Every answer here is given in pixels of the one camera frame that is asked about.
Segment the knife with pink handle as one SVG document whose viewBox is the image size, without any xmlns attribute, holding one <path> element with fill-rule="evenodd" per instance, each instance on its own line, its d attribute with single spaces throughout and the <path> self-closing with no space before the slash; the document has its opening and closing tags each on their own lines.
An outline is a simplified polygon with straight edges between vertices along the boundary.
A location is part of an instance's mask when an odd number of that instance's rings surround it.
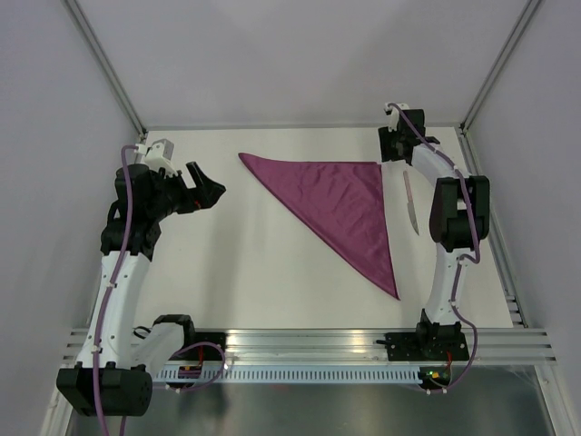
<svg viewBox="0 0 581 436">
<path fill-rule="evenodd" d="M 419 234 L 419 225 L 418 225 L 418 220 L 417 220 L 417 215 L 416 215 L 416 210 L 415 210 L 413 193 L 411 190 L 411 184 L 410 184 L 410 180 L 409 180 L 409 172 L 407 170 L 403 171 L 403 180 L 404 180 L 406 196 L 407 196 L 407 208 L 408 208 L 408 214 L 409 214 L 409 221 L 410 221 L 410 224 L 411 224 L 414 232 L 416 234 Z"/>
</svg>

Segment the purple cloth napkin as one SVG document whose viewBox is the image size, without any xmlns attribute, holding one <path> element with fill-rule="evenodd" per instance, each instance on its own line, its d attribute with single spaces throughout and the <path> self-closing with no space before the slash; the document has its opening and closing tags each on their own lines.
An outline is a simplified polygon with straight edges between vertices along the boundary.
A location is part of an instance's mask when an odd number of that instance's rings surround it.
<svg viewBox="0 0 581 436">
<path fill-rule="evenodd" d="M 398 299 L 381 167 L 375 162 L 293 162 L 240 153 L 290 213 L 355 271 Z"/>
</svg>

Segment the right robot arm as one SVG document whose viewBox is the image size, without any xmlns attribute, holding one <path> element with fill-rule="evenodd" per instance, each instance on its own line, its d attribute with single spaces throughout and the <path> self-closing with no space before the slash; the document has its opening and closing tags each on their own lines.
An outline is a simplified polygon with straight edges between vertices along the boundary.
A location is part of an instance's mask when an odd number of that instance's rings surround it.
<svg viewBox="0 0 581 436">
<path fill-rule="evenodd" d="M 459 311 L 466 269 L 481 260 L 480 244 L 489 234 L 490 182 L 462 171 L 428 136 L 425 113 L 388 103 L 389 119 L 379 129 L 381 160 L 403 161 L 433 186 L 428 229 L 437 260 L 431 292 L 414 332 L 388 332 L 381 345 L 392 362 L 438 362 L 469 359 L 467 319 Z"/>
</svg>

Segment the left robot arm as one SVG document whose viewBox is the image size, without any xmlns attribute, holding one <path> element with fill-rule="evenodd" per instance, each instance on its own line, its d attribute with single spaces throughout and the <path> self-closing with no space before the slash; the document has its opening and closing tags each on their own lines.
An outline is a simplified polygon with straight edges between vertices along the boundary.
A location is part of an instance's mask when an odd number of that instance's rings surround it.
<svg viewBox="0 0 581 436">
<path fill-rule="evenodd" d="M 56 379 L 58 391 L 83 416 L 144 415 L 154 375 L 171 358 L 187 360 L 197 352 L 198 336 L 187 314 L 159 316 L 144 338 L 133 342 L 137 303 L 162 220 L 210 209 L 226 191 L 197 163 L 186 168 L 193 187 L 181 173 L 146 163 L 116 173 L 117 198 L 101 234 L 101 282 L 89 332 L 73 366 L 60 370 Z"/>
</svg>

